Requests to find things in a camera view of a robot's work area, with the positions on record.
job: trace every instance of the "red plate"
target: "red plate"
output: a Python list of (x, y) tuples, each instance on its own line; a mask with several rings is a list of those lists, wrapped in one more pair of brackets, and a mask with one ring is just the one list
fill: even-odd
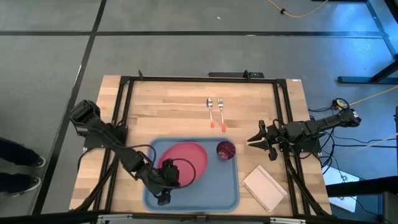
[[(194, 142), (178, 143), (170, 147), (159, 159), (157, 167), (162, 166), (162, 162), (166, 159), (178, 158), (186, 159), (193, 164), (196, 170), (195, 180), (198, 180), (205, 173), (208, 162), (207, 152), (201, 145)], [(180, 171), (178, 181), (181, 186), (189, 184), (193, 178), (192, 166), (186, 161), (174, 161), (174, 164)]]

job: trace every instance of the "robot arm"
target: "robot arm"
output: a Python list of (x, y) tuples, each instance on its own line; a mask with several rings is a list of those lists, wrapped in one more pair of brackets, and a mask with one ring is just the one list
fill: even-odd
[(341, 110), (338, 114), (329, 116), (327, 118), (316, 121), (294, 121), (287, 124), (280, 123), (279, 128), (273, 123), (266, 128), (263, 120), (259, 121), (260, 131), (248, 139), (248, 142), (260, 141), (250, 143), (249, 146), (259, 147), (263, 150), (269, 150), (269, 159), (275, 160), (277, 158), (276, 150), (272, 147), (273, 144), (288, 141), (293, 144), (300, 144), (309, 139), (315, 139), (318, 133), (326, 131), (335, 127), (358, 127), (361, 118), (357, 115), (354, 109)]
[(117, 131), (112, 124), (104, 123), (100, 118), (100, 109), (92, 101), (83, 100), (70, 112), (70, 121), (78, 135), (97, 145), (114, 151), (123, 168), (134, 178), (141, 179), (147, 189), (158, 199), (159, 205), (170, 203), (170, 191), (179, 187), (179, 171), (173, 160), (163, 161), (160, 169), (155, 169), (151, 161), (141, 151), (126, 147), (119, 140)]

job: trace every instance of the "wooden table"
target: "wooden table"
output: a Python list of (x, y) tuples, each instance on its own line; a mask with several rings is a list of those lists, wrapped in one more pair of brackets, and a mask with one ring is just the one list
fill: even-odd
[[(101, 119), (105, 122), (111, 121), (119, 80), (120, 76), (116, 75), (106, 75), (103, 78), (96, 103), (101, 108)], [(294, 120), (308, 120), (301, 81), (286, 81)], [(284, 121), (287, 121), (282, 90), (279, 91), (279, 95)], [(209, 112), (205, 106), (208, 97), (212, 97), (216, 102), (219, 96), (224, 98), (225, 133), (221, 132), (221, 115), (217, 105), (213, 107), (215, 121), (213, 129), (210, 128)], [(127, 145), (148, 144), (159, 136), (225, 136), (236, 145), (239, 182), (256, 166), (261, 165), (286, 192), (289, 192), (282, 153), (278, 151), (277, 160), (271, 162), (268, 159), (268, 152), (248, 146), (246, 143), (247, 139), (257, 134), (260, 119), (263, 119), (266, 125), (270, 125), (275, 118), (277, 113), (271, 84), (135, 81), (127, 119), (129, 126)], [(79, 206), (97, 184), (103, 154), (104, 150), (98, 149), (91, 151), (82, 159), (70, 208)], [(302, 160), (302, 167), (307, 188), (322, 208), (331, 213), (319, 161), (310, 156)], [(295, 188), (298, 209), (303, 213), (301, 194), (298, 187)], [(119, 167), (111, 211), (150, 213), (142, 201), (143, 190), (144, 185), (141, 181), (135, 181)], [(104, 208), (107, 192), (106, 185), (100, 208)], [(238, 207), (230, 213), (218, 213), (218, 215), (292, 215), (289, 194), (273, 212), (268, 213), (242, 184), (239, 184), (239, 193)]]

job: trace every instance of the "metal spoon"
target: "metal spoon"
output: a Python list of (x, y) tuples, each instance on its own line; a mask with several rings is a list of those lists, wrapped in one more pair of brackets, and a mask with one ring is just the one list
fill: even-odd
[(213, 115), (211, 114), (211, 107), (213, 106), (213, 100), (210, 97), (207, 98), (206, 105), (210, 111), (210, 127), (214, 128)]

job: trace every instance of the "concrete floor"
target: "concrete floor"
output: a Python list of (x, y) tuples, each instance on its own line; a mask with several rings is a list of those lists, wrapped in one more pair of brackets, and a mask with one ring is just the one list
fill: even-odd
[[(308, 0), (275, 2), (295, 14), (306, 13), (319, 5)], [(398, 25), (384, 1), (371, 2), (398, 49)], [(90, 31), (99, 5), (100, 0), (1, 0), (0, 31)], [(366, 5), (361, 3), (329, 2), (311, 16), (293, 19), (280, 15), (264, 0), (112, 0), (105, 7), (99, 30), (377, 31), (377, 27)], [(0, 36), (0, 105), (3, 108), (0, 136), (49, 156), (87, 41), (85, 36)], [(267, 78), (302, 79), (308, 107), (321, 108), (336, 97), (352, 102), (390, 88), (340, 85), (336, 78), (341, 75), (368, 77), (391, 62), (384, 41), (373, 38), (97, 37), (77, 101), (95, 100), (103, 75), (136, 75), (138, 69), (148, 76), (206, 76), (208, 72), (250, 70), (263, 72)], [(338, 128), (336, 135), (362, 140), (391, 135), (395, 132), (392, 115), (397, 99), (396, 90), (353, 106), (363, 119), (361, 126), (355, 132)], [(83, 139), (69, 126), (44, 206), (45, 213), (68, 210), (82, 144)], [(345, 156), (350, 150), (352, 148), (335, 149), (341, 170), (365, 179), (397, 175), (395, 150), (366, 149)], [(0, 169), (40, 176), (44, 173), (3, 161)], [(18, 198), (0, 196), (0, 217), (30, 213), (34, 199), (35, 193)]]

